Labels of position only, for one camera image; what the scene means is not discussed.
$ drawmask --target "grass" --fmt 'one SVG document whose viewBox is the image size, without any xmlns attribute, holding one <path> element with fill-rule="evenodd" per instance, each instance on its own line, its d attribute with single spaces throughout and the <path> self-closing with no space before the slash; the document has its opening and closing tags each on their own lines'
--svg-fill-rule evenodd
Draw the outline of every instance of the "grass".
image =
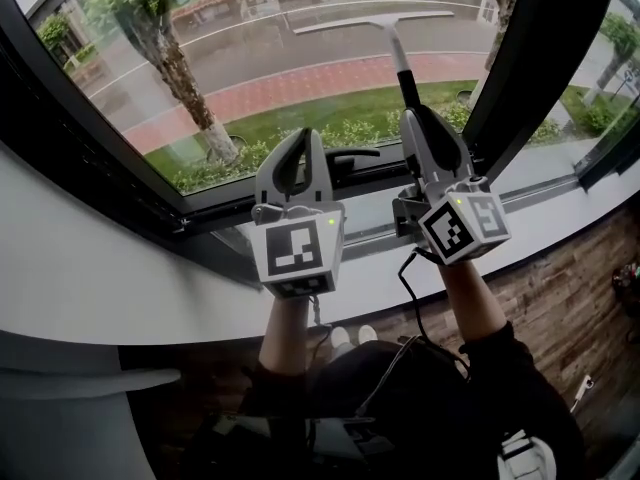
<svg viewBox="0 0 640 480">
<path fill-rule="evenodd" d="M 564 93 L 562 93 L 562 96 L 560 96 L 560 101 L 574 122 L 576 136 L 599 137 L 603 130 L 594 128 L 593 120 L 590 119 L 590 112 L 600 112 L 615 117 L 629 106 L 631 98 L 617 94 L 611 99 L 613 94 L 603 93 L 596 97 L 591 107 L 585 107 L 582 99 L 588 90 L 588 88 L 570 85 L 565 89 Z M 627 112 L 627 115 L 625 115 L 621 121 L 624 120 L 626 122 L 628 119 L 633 119 L 637 115 L 638 110 L 633 108 Z"/>
<path fill-rule="evenodd" d="M 427 105 L 442 107 L 456 101 L 462 90 L 472 90 L 475 81 L 418 84 L 418 92 Z M 398 87 L 385 87 L 322 98 L 289 107 L 270 110 L 225 125 L 229 134 L 240 135 L 251 144 L 256 140 L 275 146 L 272 141 L 279 129 L 309 126 L 321 130 L 345 120 L 365 121 L 376 130 L 386 130 L 386 113 L 404 108 Z"/>
<path fill-rule="evenodd" d="M 436 109 L 456 101 L 462 90 L 472 90 L 475 80 L 418 84 L 424 103 Z M 398 87 L 385 87 L 352 92 L 263 112 L 225 125 L 230 135 L 240 135 L 247 144 L 263 141 L 271 149 L 280 130 L 309 126 L 322 130 L 326 126 L 339 128 L 345 120 L 364 121 L 381 134 L 388 129 L 387 113 L 404 108 Z M 204 139 L 195 134 L 171 145 L 147 153 L 145 158 L 167 179 L 184 169 L 189 159 L 202 157 L 206 150 Z"/>
</svg>

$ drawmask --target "street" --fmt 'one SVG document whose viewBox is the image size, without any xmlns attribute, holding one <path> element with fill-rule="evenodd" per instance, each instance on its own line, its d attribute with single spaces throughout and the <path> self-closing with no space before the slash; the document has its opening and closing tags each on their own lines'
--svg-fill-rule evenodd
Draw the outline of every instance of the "street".
<svg viewBox="0 0 640 480">
<path fill-rule="evenodd" d="M 254 3 L 248 7 L 247 2 Z M 454 17 L 401 23 L 408 52 L 487 52 L 495 28 L 478 22 L 481 0 L 239 0 L 200 12 L 195 25 L 176 24 L 182 50 L 203 94 L 304 66 L 389 52 L 387 39 L 373 27 L 354 27 L 305 36 L 292 30 L 363 15 L 451 11 Z M 109 74 L 83 91 L 121 132 L 179 104 L 158 73 L 125 38 L 101 52 Z"/>
</svg>

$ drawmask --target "wooden wall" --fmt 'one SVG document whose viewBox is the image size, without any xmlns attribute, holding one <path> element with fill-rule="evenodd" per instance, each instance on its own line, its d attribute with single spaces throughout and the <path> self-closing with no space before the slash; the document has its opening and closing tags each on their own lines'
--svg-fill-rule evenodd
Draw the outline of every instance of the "wooden wall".
<svg viewBox="0 0 640 480">
<path fill-rule="evenodd" d="M 614 299 L 611 271 L 638 252 L 640 228 L 630 207 L 611 214 L 561 246 L 490 281 L 519 339 L 567 403 L 585 374 L 595 387 L 576 419 L 587 444 L 590 473 L 606 472 L 640 432 L 640 347 L 627 345 L 635 325 Z M 461 345 L 447 300 L 422 308 L 430 337 Z M 379 338 L 417 334 L 411 309 L 389 309 L 343 322 L 352 339 L 372 325 Z M 309 352 L 321 334 L 309 339 Z M 248 386 L 242 366 L 255 364 L 260 340 L 164 347 L 121 347 L 123 367 L 174 367 L 180 383 L 129 394 L 138 432 L 158 479 L 178 478 L 181 451 L 206 414 L 235 411 Z M 329 352 L 323 345 L 318 357 Z"/>
</svg>

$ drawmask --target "white shoe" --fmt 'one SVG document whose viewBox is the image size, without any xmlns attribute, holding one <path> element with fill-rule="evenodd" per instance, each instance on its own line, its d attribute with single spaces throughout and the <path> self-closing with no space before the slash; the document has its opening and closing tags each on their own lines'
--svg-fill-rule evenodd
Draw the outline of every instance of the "white shoe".
<svg viewBox="0 0 640 480">
<path fill-rule="evenodd" d="M 331 346 L 333 348 L 338 348 L 344 343 L 351 343 L 349 333 L 344 327 L 334 327 L 331 331 Z"/>
<path fill-rule="evenodd" d="M 370 325 L 363 325 L 358 331 L 358 343 L 362 345 L 367 341 L 378 341 L 378 333 Z"/>
</svg>

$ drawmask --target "cable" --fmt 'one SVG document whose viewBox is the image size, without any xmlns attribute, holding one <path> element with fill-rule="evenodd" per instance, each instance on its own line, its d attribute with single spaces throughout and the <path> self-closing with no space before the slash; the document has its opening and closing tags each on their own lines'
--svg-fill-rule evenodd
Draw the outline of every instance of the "cable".
<svg viewBox="0 0 640 480">
<path fill-rule="evenodd" d="M 409 350 L 411 345 L 413 345 L 413 343 L 417 339 L 418 339 L 418 336 L 412 336 L 411 338 L 409 338 L 409 340 L 404 345 L 402 345 L 400 350 L 398 350 L 398 352 L 396 353 L 395 357 L 391 361 L 391 364 L 387 368 L 387 371 L 384 372 L 384 375 L 380 379 L 380 382 L 378 382 L 378 385 L 371 392 L 371 394 L 365 399 L 365 401 L 362 402 L 362 404 L 360 404 L 360 407 L 358 407 L 358 409 L 356 409 L 356 417 L 357 418 L 362 418 L 364 416 L 364 414 L 367 412 L 369 404 L 371 403 L 371 400 L 373 400 L 373 397 L 376 396 L 376 394 L 378 393 L 378 391 L 380 391 L 380 389 L 382 389 L 382 386 L 384 386 L 384 383 L 389 378 L 389 375 L 391 375 L 391 372 L 395 368 L 396 364 L 398 364 L 398 361 L 400 361 L 400 359 L 402 359 L 402 356 L 405 355 L 407 350 Z"/>
<path fill-rule="evenodd" d="M 318 344 L 313 348 L 313 353 L 311 354 L 311 363 L 313 364 L 313 362 L 316 360 L 316 356 L 318 355 L 318 351 L 320 350 L 320 347 L 322 346 L 322 344 L 327 341 L 327 339 L 329 338 L 329 336 L 331 336 L 331 331 L 333 330 L 333 326 L 331 324 L 323 324 L 326 328 L 327 328 L 327 333 L 324 335 L 324 337 L 318 342 Z"/>
<path fill-rule="evenodd" d="M 402 264 L 402 266 L 400 267 L 400 270 L 398 271 L 398 277 L 400 278 L 400 282 L 404 285 L 404 287 L 409 292 L 409 295 L 411 296 L 411 301 L 413 302 L 413 309 L 414 309 L 414 311 L 416 313 L 416 320 L 418 322 L 418 328 L 420 329 L 420 334 L 422 334 L 422 340 L 425 342 L 425 344 L 427 346 L 431 347 L 434 350 L 437 350 L 441 354 L 444 354 L 445 356 L 447 356 L 452 361 L 459 362 L 462 365 L 462 367 L 465 369 L 465 371 L 467 372 L 466 381 L 469 382 L 469 380 L 471 379 L 471 371 L 469 369 L 469 365 L 467 363 L 465 363 L 462 360 L 461 357 L 457 356 L 453 352 L 448 351 L 446 348 L 435 344 L 433 341 L 431 341 L 429 339 L 429 336 L 427 336 L 427 333 L 424 330 L 424 326 L 422 325 L 422 317 L 420 316 L 420 305 L 418 304 L 418 299 L 416 297 L 416 294 L 413 292 L 413 290 L 411 289 L 411 286 L 409 286 L 409 283 L 407 282 L 407 280 L 402 275 L 404 273 L 404 271 L 407 269 L 407 267 L 409 265 L 411 265 L 411 262 L 414 259 L 416 259 L 416 256 L 418 254 L 420 256 L 422 256 L 423 258 L 425 258 L 425 259 L 427 259 L 427 260 L 429 260 L 429 261 L 431 261 L 433 263 L 436 263 L 437 265 L 442 265 L 442 260 L 440 260 L 440 258 L 438 256 L 436 256 L 435 254 L 433 254 L 431 252 L 428 252 L 428 251 L 425 251 L 424 249 L 421 249 L 420 247 L 416 247 L 415 249 L 413 249 L 413 251 L 411 251 L 411 254 L 406 259 L 406 261 Z"/>
<path fill-rule="evenodd" d="M 313 321 L 317 327 L 326 327 L 327 334 L 318 342 L 318 344 L 313 348 L 313 353 L 311 354 L 311 363 L 313 363 L 318 355 L 318 351 L 322 344 L 327 341 L 329 336 L 331 336 L 331 331 L 333 330 L 333 325 L 331 324 L 323 324 L 322 320 L 320 320 L 320 300 L 317 295 L 311 295 L 309 297 L 309 301 L 313 304 Z"/>
</svg>

